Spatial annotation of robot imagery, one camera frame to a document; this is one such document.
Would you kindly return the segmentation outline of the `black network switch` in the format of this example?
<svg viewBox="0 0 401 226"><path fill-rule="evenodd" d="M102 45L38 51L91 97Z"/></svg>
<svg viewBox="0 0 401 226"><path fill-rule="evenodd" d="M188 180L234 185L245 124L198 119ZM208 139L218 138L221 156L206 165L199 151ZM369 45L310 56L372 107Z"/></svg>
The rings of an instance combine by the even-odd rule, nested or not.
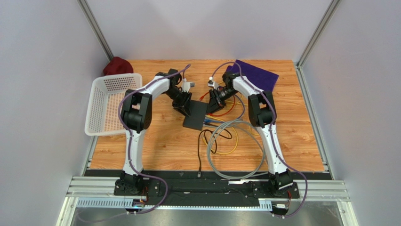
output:
<svg viewBox="0 0 401 226"><path fill-rule="evenodd" d="M201 101L190 101L190 116L185 116L183 127L201 131L207 114L208 104Z"/></svg>

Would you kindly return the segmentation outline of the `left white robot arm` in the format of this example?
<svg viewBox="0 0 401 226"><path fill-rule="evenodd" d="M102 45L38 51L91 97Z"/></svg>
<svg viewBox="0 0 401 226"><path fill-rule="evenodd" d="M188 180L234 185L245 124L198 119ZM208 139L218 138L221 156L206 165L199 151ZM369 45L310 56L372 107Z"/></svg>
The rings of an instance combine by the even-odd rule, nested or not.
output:
<svg viewBox="0 0 401 226"><path fill-rule="evenodd" d="M152 121L152 103L161 94L172 99L173 108L184 116L190 116L192 94L178 87L184 83L185 69L159 72L139 89L128 89L118 107L119 120L126 129L126 159L120 178L115 182L114 195L141 195L144 192L143 146L144 137Z"/></svg>

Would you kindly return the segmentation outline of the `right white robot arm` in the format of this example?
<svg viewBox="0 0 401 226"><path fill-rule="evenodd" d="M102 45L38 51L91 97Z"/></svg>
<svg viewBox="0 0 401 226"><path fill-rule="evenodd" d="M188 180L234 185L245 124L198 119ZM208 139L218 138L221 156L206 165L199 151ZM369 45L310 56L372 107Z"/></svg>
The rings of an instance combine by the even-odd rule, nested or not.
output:
<svg viewBox="0 0 401 226"><path fill-rule="evenodd" d="M272 93L261 90L240 72L225 72L222 79L225 86L209 90L208 110L214 113L222 109L226 99L237 93L247 97L249 122L260 135L267 158L268 191L274 197L287 194L294 180L290 172L292 168L285 162L279 144Z"/></svg>

